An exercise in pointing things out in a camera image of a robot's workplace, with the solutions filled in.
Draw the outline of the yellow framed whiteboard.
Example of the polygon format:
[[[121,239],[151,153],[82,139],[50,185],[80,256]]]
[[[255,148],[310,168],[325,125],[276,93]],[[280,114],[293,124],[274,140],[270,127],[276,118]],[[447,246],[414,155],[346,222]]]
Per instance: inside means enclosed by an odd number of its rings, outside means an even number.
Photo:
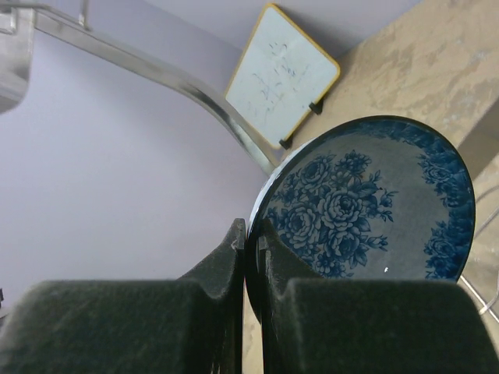
[[[226,100],[271,148],[284,146],[340,76],[339,64],[274,3],[260,13]]]

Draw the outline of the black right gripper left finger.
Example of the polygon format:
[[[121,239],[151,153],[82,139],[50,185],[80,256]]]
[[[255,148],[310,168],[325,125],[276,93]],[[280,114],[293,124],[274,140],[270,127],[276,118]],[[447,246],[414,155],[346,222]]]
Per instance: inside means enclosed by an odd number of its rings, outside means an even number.
[[[239,373],[244,220],[175,280],[57,280],[1,329],[4,373]]]

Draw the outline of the blue floral rim bowl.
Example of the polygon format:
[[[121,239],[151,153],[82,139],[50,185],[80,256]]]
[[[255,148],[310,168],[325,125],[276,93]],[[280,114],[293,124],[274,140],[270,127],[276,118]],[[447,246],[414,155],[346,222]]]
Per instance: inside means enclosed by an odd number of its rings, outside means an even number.
[[[461,154],[440,132],[374,115],[304,143],[260,190],[247,234],[254,310],[265,221],[322,277],[455,282],[472,247],[476,201]]]

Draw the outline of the steel dish rack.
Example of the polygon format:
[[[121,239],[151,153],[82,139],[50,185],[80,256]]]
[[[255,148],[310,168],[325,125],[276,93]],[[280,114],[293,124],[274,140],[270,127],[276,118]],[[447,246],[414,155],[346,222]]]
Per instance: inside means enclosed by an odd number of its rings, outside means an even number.
[[[266,174],[272,173],[279,163],[273,151],[221,93],[172,64],[94,31],[88,24],[88,9],[89,3],[82,1],[80,14],[72,17],[40,2],[1,3],[3,113],[17,107],[26,96],[34,33],[40,31],[188,97],[213,115]]]

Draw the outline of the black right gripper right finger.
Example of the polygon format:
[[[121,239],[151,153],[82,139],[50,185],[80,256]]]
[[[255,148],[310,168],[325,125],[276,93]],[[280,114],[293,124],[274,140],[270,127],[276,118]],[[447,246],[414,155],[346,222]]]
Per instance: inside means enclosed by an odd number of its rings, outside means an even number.
[[[259,245],[266,373],[497,372],[487,329],[457,284],[320,277],[270,221]]]

